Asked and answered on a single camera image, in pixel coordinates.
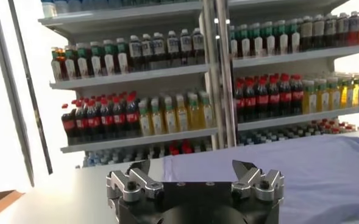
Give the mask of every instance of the beverage bottle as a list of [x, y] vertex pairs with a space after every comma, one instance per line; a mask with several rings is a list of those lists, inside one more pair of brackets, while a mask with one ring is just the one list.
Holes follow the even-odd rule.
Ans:
[[256, 118], [255, 109], [257, 100], [254, 91], [254, 81], [246, 80], [246, 87], [244, 90], [244, 120], [251, 121]]
[[347, 46], [349, 35], [349, 16], [346, 13], [340, 13], [336, 22], [336, 36], [338, 47]]
[[136, 137], [140, 135], [140, 122], [138, 120], [138, 105], [136, 105], [135, 96], [129, 95], [126, 100], [126, 123], [127, 136]]
[[194, 45], [194, 56], [196, 58], [196, 64], [205, 64], [205, 46], [204, 36], [201, 34], [199, 28], [195, 28], [193, 31], [193, 45]]
[[119, 70], [122, 74], [127, 74], [129, 72], [129, 50], [128, 45], [123, 38], [117, 38], [117, 48], [118, 48], [118, 64]]
[[357, 11], [353, 11], [349, 18], [349, 46], [359, 44], [359, 16]]
[[180, 51], [182, 53], [182, 65], [195, 65], [193, 44], [187, 29], [180, 33]]
[[123, 138], [126, 136], [126, 111], [125, 107], [120, 103], [119, 97], [113, 98], [113, 118], [115, 133], [117, 138]]
[[270, 85], [268, 89], [269, 94], [269, 116], [276, 117], [279, 116], [279, 89], [277, 86], [277, 78], [270, 77]]
[[333, 16], [331, 13], [325, 17], [324, 39], [326, 47], [336, 46], [336, 19], [337, 16]]
[[154, 133], [155, 135], [162, 135], [165, 133], [164, 121], [163, 121], [162, 112], [159, 109], [159, 99], [157, 97], [151, 100], [151, 107], [152, 107], [152, 123], [154, 126]]
[[302, 99], [304, 97], [304, 87], [302, 86], [300, 75], [293, 75], [291, 95], [292, 114], [302, 114]]
[[177, 94], [177, 121], [178, 121], [178, 131], [188, 131], [189, 130], [189, 120], [188, 113], [185, 106], [185, 100], [183, 95]]
[[85, 43], [77, 43], [76, 49], [79, 57], [77, 59], [77, 64], [79, 65], [80, 76], [83, 79], [94, 77], [93, 64], [87, 51], [87, 45]]
[[257, 88], [257, 114], [259, 119], [268, 117], [269, 94], [266, 88], [266, 80], [260, 79]]
[[313, 22], [312, 17], [305, 16], [300, 27], [300, 44], [302, 51], [312, 49]]
[[313, 47], [320, 49], [324, 47], [324, 18], [322, 15], [316, 15], [313, 21]]
[[92, 58], [91, 62], [93, 64], [94, 75], [96, 77], [107, 75], [106, 64], [105, 64], [105, 55], [103, 52], [103, 48], [100, 42], [94, 41], [90, 43]]
[[171, 68], [179, 67], [182, 61], [180, 59], [179, 39], [177, 38], [175, 31], [173, 30], [170, 30], [168, 32], [167, 51], [168, 51], [169, 67]]
[[62, 109], [62, 122], [65, 133], [67, 135], [68, 145], [73, 145], [77, 141], [77, 128], [75, 124], [75, 117], [72, 115], [67, 103], [62, 105]]
[[118, 50], [112, 40], [104, 40], [105, 47], [105, 65], [108, 75], [120, 73], [118, 62]]
[[279, 88], [280, 94], [280, 114], [282, 116], [289, 115], [291, 112], [291, 88], [289, 84], [289, 75], [281, 75], [281, 84]]
[[171, 96], [165, 97], [165, 121], [167, 125], [167, 133], [175, 133], [177, 132], [177, 121], [175, 118], [175, 111], [172, 107], [172, 99]]
[[150, 70], [151, 63], [153, 62], [154, 51], [153, 51], [151, 37], [146, 33], [143, 34], [143, 41], [141, 42], [141, 48], [143, 50], [144, 68], [145, 70]]

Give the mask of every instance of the display shelf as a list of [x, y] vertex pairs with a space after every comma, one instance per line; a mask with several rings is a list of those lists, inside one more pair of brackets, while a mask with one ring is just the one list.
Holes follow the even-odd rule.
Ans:
[[203, 130], [184, 131], [184, 132], [165, 134], [165, 135], [153, 135], [153, 136], [145, 136], [139, 138], [101, 141], [101, 142], [93, 142], [93, 143], [86, 143], [80, 145], [71, 145], [61, 148], [61, 151], [63, 153], [70, 153], [70, 152], [80, 152], [80, 151], [96, 151], [102, 149], [121, 148], [121, 147], [129, 147], [136, 145], [153, 144], [158, 142], [167, 142], [173, 140], [211, 136], [217, 134], [217, 132], [218, 132], [217, 128], [208, 128]]
[[359, 46], [338, 47], [316, 51], [300, 52], [296, 54], [276, 55], [260, 58], [234, 59], [233, 68], [246, 68], [259, 65], [271, 65], [278, 63], [311, 60], [316, 58], [343, 57], [359, 53]]
[[201, 9], [202, 2], [191, 1], [129, 9], [67, 13], [53, 18], [39, 19], [38, 22], [64, 37], [70, 38], [79, 33], [132, 29], [161, 23], [170, 24], [178, 19], [195, 19], [198, 18]]
[[159, 69], [153, 71], [133, 72], [123, 75], [109, 75], [102, 77], [93, 77], [89, 79], [78, 79], [70, 81], [62, 81], [50, 83], [52, 89], [77, 89], [88, 86], [98, 86], [111, 83], [123, 83], [146, 79], [157, 79], [163, 77], [172, 77], [188, 74], [204, 74], [209, 69], [208, 65], [192, 65], [178, 68]]
[[340, 115], [359, 113], [359, 107], [326, 111], [313, 114], [303, 114], [290, 117], [270, 118], [262, 121], [253, 121], [238, 124], [238, 131], [253, 130], [258, 128], [275, 127], [279, 125], [295, 124], [305, 121], [319, 120], [323, 118], [337, 117]]

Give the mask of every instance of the blue tablecloth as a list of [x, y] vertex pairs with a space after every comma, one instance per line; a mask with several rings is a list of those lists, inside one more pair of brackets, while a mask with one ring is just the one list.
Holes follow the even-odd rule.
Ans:
[[165, 157], [165, 181], [235, 181], [232, 160], [280, 170], [280, 223], [333, 224], [359, 219], [359, 138], [312, 136], [214, 152]]

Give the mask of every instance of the shelf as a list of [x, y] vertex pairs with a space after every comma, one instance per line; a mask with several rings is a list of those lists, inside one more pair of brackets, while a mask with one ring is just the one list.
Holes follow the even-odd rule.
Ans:
[[305, 121], [319, 120], [323, 118], [337, 117], [340, 115], [359, 113], [359, 107], [346, 108], [334, 111], [326, 111], [313, 114], [303, 114], [290, 117], [272, 118], [263, 121], [254, 121], [238, 124], [238, 131], [253, 130], [258, 128], [275, 127], [279, 125], [295, 124]]
[[67, 13], [53, 18], [39, 19], [42, 25], [64, 37], [105, 30], [133, 29], [134, 27], [170, 24], [183, 19], [198, 19], [202, 2], [134, 7], [129, 9], [95, 10]]
[[301, 60], [311, 60], [316, 58], [343, 57], [359, 53], [359, 46], [338, 47], [316, 51], [301, 52], [296, 54], [276, 55], [262, 58], [247, 58], [233, 60], [233, 68], [245, 68], [259, 65], [271, 65], [285, 62]]
[[157, 79], [163, 77], [172, 77], [178, 75], [205, 73], [209, 70], [209, 65], [192, 65], [178, 68], [159, 69], [145, 72], [134, 72], [124, 75], [110, 75], [102, 77], [93, 77], [89, 79], [78, 79], [70, 81], [62, 81], [50, 83], [52, 89], [77, 89], [87, 86], [105, 85], [111, 83], [123, 83], [131, 81], [139, 81], [146, 79]]
[[198, 138], [214, 135], [218, 132], [217, 128], [208, 128], [196, 131], [185, 131], [165, 135], [153, 135], [139, 138], [119, 139], [112, 141], [102, 141], [94, 143], [86, 143], [81, 145], [71, 145], [61, 148], [63, 153], [80, 152], [80, 151], [97, 151], [103, 149], [121, 148], [135, 145], [153, 144], [158, 142], [167, 142], [180, 139]]

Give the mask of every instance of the red label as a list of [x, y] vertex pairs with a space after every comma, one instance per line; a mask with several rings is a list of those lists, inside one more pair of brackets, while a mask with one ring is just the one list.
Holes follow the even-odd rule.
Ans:
[[269, 96], [258, 96], [257, 97], [257, 104], [268, 104], [269, 103]]
[[103, 125], [112, 125], [114, 123], [113, 116], [103, 116], [101, 117]]
[[269, 101], [270, 103], [279, 103], [279, 94], [270, 95]]
[[256, 98], [252, 97], [252, 98], [246, 98], [245, 99], [246, 102], [246, 107], [253, 107], [257, 104]]
[[280, 99], [282, 102], [290, 102], [291, 101], [291, 93], [280, 93]]
[[125, 123], [125, 115], [114, 115], [114, 124], [123, 124]]
[[126, 121], [129, 122], [129, 123], [133, 123], [133, 122], [136, 122], [138, 121], [138, 116], [136, 113], [134, 114], [127, 114], [126, 115]]

